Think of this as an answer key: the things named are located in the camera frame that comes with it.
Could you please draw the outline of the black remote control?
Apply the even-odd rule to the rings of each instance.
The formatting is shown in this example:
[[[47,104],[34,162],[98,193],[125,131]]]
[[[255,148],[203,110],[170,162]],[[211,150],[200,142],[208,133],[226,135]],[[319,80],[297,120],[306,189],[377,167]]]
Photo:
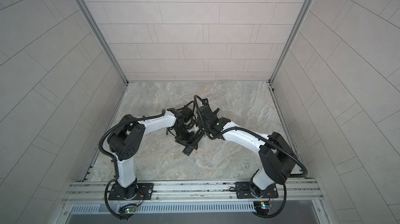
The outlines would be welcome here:
[[[182,151],[186,156],[190,156],[190,154],[198,149],[198,143],[204,136],[205,131],[203,129],[197,130],[197,132],[189,132],[189,136],[182,141],[183,145],[185,146],[184,150]]]

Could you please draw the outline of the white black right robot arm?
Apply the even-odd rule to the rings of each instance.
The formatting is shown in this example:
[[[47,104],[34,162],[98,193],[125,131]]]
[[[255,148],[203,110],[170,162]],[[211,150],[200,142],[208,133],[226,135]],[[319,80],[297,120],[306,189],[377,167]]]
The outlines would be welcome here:
[[[297,156],[277,132],[270,135],[259,134],[236,125],[227,118],[218,118],[218,110],[203,105],[198,111],[199,126],[203,127],[212,138],[239,144],[258,154],[262,169],[253,175],[249,190],[256,198],[267,194],[267,188],[273,184],[285,184],[296,162]]]

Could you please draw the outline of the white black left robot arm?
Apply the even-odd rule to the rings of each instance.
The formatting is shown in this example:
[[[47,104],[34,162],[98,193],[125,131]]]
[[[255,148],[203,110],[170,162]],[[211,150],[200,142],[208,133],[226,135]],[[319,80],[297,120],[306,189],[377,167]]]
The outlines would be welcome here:
[[[204,131],[191,131],[196,124],[194,111],[188,106],[180,109],[170,108],[161,114],[136,118],[130,114],[111,128],[99,142],[101,152],[112,158],[116,182],[113,185],[110,200],[132,200],[139,195],[149,199],[149,194],[140,193],[137,177],[134,172],[134,155],[139,150],[143,136],[160,129],[174,130],[175,142],[185,146],[183,153],[189,156],[198,149],[198,142]]]

